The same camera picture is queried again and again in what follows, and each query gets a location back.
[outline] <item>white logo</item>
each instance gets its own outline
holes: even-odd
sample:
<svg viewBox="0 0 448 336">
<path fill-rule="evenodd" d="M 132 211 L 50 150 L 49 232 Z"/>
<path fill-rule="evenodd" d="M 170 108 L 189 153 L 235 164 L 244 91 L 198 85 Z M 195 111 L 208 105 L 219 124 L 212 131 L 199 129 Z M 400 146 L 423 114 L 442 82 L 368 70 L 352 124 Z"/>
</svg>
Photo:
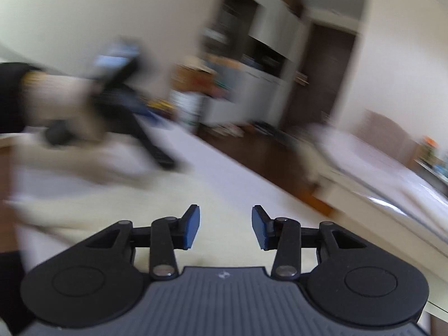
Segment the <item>white logo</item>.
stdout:
<svg viewBox="0 0 448 336">
<path fill-rule="evenodd" d="M 226 278 L 230 277 L 230 273 L 228 271 L 223 270 L 222 273 L 218 274 L 218 277 L 220 277 L 221 279 L 226 279 Z"/>
</svg>

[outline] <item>brown floor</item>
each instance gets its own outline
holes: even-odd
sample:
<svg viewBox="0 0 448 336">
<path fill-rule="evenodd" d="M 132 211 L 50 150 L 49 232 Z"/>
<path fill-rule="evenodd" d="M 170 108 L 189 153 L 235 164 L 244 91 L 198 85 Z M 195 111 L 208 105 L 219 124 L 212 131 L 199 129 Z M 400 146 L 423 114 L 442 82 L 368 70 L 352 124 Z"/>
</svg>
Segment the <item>brown floor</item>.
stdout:
<svg viewBox="0 0 448 336">
<path fill-rule="evenodd" d="M 17 250 L 17 218 L 13 208 L 4 203 L 10 193 L 10 158 L 11 148 L 0 148 L 0 253 Z"/>
<path fill-rule="evenodd" d="M 244 137 L 215 136 L 204 126 L 198 137 L 322 214 L 328 216 L 333 210 L 313 197 L 294 150 L 273 137 L 257 132 L 246 132 Z"/>
</svg>

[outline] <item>door handle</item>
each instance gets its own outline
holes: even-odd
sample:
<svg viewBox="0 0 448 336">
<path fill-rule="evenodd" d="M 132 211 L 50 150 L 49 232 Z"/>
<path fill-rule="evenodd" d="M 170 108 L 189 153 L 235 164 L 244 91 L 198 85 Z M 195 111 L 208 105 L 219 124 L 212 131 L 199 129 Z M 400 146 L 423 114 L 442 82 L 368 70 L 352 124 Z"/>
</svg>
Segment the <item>door handle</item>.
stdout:
<svg viewBox="0 0 448 336">
<path fill-rule="evenodd" d="M 303 73 L 297 71 L 295 76 L 294 76 L 294 82 L 302 85 L 302 86 L 306 86 L 309 85 L 310 82 L 308 82 L 308 76 L 304 75 Z"/>
</svg>

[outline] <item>metal screw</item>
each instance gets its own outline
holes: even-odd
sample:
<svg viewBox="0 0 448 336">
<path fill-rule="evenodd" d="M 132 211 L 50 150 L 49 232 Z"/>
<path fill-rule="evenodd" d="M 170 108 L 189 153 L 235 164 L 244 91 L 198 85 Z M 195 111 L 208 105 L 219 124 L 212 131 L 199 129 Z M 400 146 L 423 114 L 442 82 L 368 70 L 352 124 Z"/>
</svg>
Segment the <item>metal screw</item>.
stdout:
<svg viewBox="0 0 448 336">
<path fill-rule="evenodd" d="M 281 277 L 290 277 L 297 274 L 297 269 L 291 265 L 281 265 L 276 269 L 276 273 Z"/>
<path fill-rule="evenodd" d="M 174 274 L 174 268 L 168 264 L 156 265 L 152 272 L 157 276 L 171 276 Z"/>
</svg>

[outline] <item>dark brown door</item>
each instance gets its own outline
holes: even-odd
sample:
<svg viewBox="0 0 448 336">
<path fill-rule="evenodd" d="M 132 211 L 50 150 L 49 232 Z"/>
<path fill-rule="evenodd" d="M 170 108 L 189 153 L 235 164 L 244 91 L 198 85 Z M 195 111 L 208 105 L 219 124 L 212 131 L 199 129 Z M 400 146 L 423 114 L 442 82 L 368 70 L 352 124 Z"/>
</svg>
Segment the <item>dark brown door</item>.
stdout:
<svg viewBox="0 0 448 336">
<path fill-rule="evenodd" d="M 336 101 L 355 35 L 314 25 L 300 70 L 308 83 L 294 83 L 281 128 L 323 123 Z"/>
</svg>

